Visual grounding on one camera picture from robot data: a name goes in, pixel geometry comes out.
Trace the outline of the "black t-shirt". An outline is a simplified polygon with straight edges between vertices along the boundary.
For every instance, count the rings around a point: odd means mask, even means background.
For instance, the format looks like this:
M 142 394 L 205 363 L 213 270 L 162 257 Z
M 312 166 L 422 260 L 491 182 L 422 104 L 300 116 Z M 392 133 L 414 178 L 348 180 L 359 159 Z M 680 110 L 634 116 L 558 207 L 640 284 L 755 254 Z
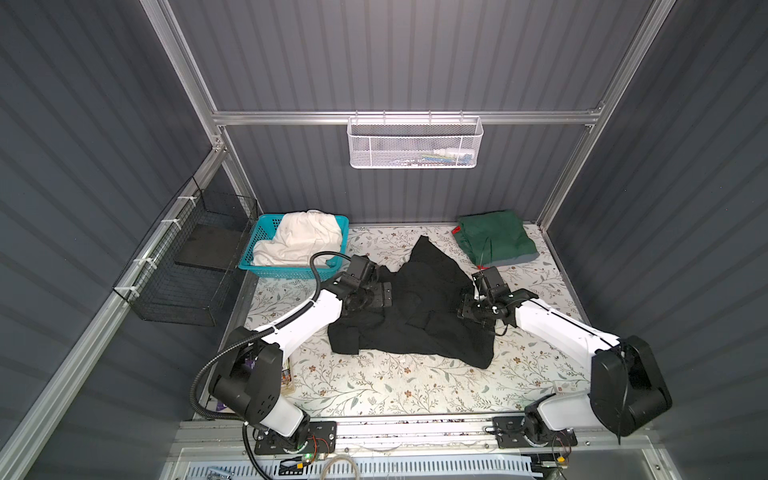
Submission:
M 392 305 L 350 313 L 330 324 L 333 352 L 437 355 L 474 368 L 490 366 L 494 334 L 458 316 L 464 295 L 474 286 L 456 261 L 427 236 L 418 239 L 398 271 L 383 267 L 380 279 L 391 284 Z

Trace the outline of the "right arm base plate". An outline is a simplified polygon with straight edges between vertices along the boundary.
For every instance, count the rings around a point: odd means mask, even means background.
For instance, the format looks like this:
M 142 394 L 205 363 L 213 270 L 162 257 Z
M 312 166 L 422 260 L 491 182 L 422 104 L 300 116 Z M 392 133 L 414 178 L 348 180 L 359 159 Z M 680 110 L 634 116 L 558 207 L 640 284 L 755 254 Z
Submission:
M 570 448 L 578 445 L 578 439 L 572 429 L 554 431 L 535 415 L 520 412 L 493 417 L 491 426 L 486 427 L 485 432 L 491 434 L 497 446 L 502 449 L 558 446 Z

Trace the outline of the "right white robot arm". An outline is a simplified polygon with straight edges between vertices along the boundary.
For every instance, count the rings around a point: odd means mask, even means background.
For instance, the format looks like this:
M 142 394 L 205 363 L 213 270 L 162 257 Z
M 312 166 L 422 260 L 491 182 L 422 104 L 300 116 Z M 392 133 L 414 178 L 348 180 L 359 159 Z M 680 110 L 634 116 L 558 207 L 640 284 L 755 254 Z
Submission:
M 581 365 L 588 389 L 551 393 L 524 410 L 512 428 L 533 446 L 545 446 L 578 429 L 603 427 L 621 439 L 673 406 L 671 393 L 650 345 L 637 336 L 621 338 L 554 309 L 537 294 L 511 290 L 495 267 L 472 275 L 459 317 L 482 327 L 498 321 L 535 335 Z

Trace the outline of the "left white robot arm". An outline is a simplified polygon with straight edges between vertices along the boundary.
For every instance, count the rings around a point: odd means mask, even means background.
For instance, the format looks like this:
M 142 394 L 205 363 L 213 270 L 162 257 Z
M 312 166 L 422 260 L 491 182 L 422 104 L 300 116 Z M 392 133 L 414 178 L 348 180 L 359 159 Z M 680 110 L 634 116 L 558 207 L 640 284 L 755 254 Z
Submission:
M 245 424 L 264 427 L 293 449 L 306 441 L 310 416 L 281 393 L 283 364 L 321 329 L 366 309 L 392 305 L 391 284 L 379 278 L 380 266 L 366 256 L 333 254 L 345 270 L 323 280 L 315 265 L 312 295 L 278 320 L 255 330 L 232 332 L 227 346 L 210 362 L 208 391 Z

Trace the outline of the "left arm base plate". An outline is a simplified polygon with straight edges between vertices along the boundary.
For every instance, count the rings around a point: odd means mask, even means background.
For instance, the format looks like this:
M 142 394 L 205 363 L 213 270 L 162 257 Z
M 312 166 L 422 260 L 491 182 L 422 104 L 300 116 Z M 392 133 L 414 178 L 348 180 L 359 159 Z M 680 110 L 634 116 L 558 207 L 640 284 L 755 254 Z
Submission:
M 256 455 L 333 453 L 337 430 L 338 424 L 334 421 L 310 421 L 301 424 L 289 437 L 275 430 L 258 431 L 253 450 Z

